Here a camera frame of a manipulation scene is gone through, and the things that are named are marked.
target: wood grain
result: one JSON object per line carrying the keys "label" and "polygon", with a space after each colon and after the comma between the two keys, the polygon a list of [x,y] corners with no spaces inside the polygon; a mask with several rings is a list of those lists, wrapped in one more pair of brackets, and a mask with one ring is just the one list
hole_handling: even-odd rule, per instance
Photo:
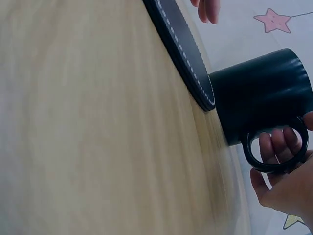
{"label": "wood grain", "polygon": [[0,1],[0,153],[2,235],[250,233],[218,116],[141,0]]}

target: pink star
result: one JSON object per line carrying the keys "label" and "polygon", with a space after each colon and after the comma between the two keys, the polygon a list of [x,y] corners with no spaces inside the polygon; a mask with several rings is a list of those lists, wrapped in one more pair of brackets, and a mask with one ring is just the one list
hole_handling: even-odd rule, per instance
{"label": "pink star", "polygon": [[286,25],[291,19],[290,16],[277,15],[272,9],[268,8],[265,15],[255,16],[254,18],[264,23],[265,33],[269,33],[276,29],[291,33]]}

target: white stitching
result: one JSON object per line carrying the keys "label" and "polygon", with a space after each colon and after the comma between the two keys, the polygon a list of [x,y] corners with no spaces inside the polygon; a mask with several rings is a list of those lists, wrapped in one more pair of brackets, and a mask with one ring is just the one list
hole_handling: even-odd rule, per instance
{"label": "white stitching", "polygon": [[[162,4],[161,4],[160,0],[157,0],[157,3],[158,3],[159,8],[162,10],[162,13],[163,13],[164,17],[166,18],[166,22],[168,23],[168,25],[171,25],[169,19],[166,17],[165,11],[164,11],[163,8],[162,8]],[[171,27],[171,32],[172,32],[172,34],[174,35],[174,38],[175,38],[176,42],[178,43],[178,42],[179,42],[178,37],[176,36],[176,34],[175,34],[175,32],[174,32],[174,29],[173,29],[172,27]],[[190,64],[190,61],[187,59],[187,56],[186,56],[185,52],[183,51],[183,48],[182,48],[181,44],[179,44],[179,48],[180,48],[180,50],[183,52],[183,56],[184,56],[184,58],[186,59],[187,64],[188,64],[188,66],[190,67],[191,72],[194,74],[194,78],[197,80],[197,83],[198,83],[198,85],[200,86],[200,89],[202,90],[202,92],[204,93],[206,99],[207,99],[212,105],[214,105],[214,104],[215,104],[215,101],[211,101],[211,100],[209,99],[209,97],[208,97],[208,95],[206,94],[206,92],[204,91],[203,87],[200,85],[200,81],[198,80],[197,75],[194,73],[194,69],[192,68],[192,66],[191,66],[191,64]],[[214,91],[213,91],[213,87],[212,87],[212,83],[211,83],[211,80],[210,80],[210,79],[209,79],[209,82],[210,82],[210,85],[211,85],[211,90],[212,90],[213,100],[214,100]]]}

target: leather coaster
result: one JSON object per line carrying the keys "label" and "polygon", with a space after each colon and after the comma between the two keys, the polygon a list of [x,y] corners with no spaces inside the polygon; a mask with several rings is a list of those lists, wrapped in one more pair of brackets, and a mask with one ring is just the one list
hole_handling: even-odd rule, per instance
{"label": "leather coaster", "polygon": [[143,0],[187,89],[204,111],[215,108],[208,72],[195,39],[175,0]]}

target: yellow star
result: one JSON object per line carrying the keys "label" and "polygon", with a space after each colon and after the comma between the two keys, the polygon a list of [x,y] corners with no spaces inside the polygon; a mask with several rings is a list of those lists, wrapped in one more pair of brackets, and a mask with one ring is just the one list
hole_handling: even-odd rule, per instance
{"label": "yellow star", "polygon": [[303,222],[303,220],[300,217],[289,214],[286,218],[286,221],[284,224],[284,229],[291,227],[292,225],[294,225],[297,222],[300,222],[301,224],[305,225],[305,223]]}

